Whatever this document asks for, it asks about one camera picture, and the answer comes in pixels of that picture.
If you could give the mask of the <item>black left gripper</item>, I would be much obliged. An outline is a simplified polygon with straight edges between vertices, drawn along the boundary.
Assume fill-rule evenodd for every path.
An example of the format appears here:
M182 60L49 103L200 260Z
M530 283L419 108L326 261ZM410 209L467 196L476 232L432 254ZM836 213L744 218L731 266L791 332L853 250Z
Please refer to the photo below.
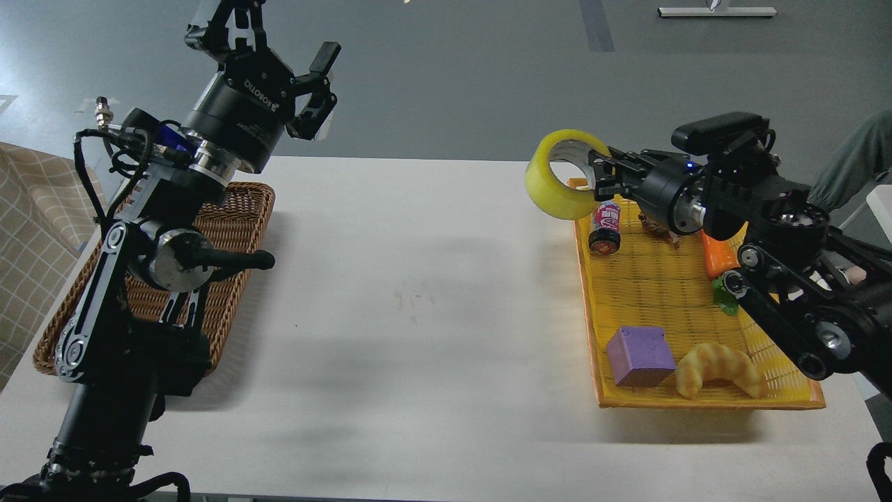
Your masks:
M185 44L207 54L221 70L185 115L183 128L238 157L245 163L243 171L251 174L263 171L284 128L294 139L313 140L337 105L329 73L341 45L325 41L308 73L294 77L268 49L264 4L203 1L185 32ZM230 38L230 20L239 31L251 31L252 41ZM294 115L300 96L308 101Z

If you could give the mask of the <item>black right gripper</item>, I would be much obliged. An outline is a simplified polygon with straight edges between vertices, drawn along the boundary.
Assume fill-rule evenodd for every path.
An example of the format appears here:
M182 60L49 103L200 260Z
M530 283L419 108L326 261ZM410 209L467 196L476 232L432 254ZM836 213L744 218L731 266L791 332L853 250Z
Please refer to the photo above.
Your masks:
M590 149L588 165L596 169L592 180L596 202L615 197L633 200L647 218L680 236L703 229L705 168L688 155L656 150L637 155L608 147L608 153Z

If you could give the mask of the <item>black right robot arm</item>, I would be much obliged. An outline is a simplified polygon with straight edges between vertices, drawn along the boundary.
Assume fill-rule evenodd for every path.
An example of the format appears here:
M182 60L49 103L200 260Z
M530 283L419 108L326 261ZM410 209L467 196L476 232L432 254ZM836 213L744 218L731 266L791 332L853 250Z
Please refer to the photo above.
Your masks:
M591 200L622 196L658 225L718 241L745 229L724 283L810 379L862 374L890 396L890 254L848 238L778 175L775 132L752 112L676 128L676 153L584 146Z

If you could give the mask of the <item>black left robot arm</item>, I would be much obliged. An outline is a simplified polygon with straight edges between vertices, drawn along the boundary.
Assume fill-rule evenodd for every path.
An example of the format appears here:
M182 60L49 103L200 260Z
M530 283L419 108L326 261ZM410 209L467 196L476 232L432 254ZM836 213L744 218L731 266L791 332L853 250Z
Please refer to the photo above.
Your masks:
M268 47L261 1L203 2L188 47L217 71L182 123L134 109L120 124L96 99L96 127L73 139L75 169L98 217L98 261L54 350L55 374L75 385L63 424L36 476L3 501L144 501L187 476L134 482L148 423L168 396L187 397L210 369L203 334L210 287L268 270L264 250L216 249L194 220L223 204L238 171L260 174L283 134L312 140L337 105L330 71L341 45L326 41L296 75Z

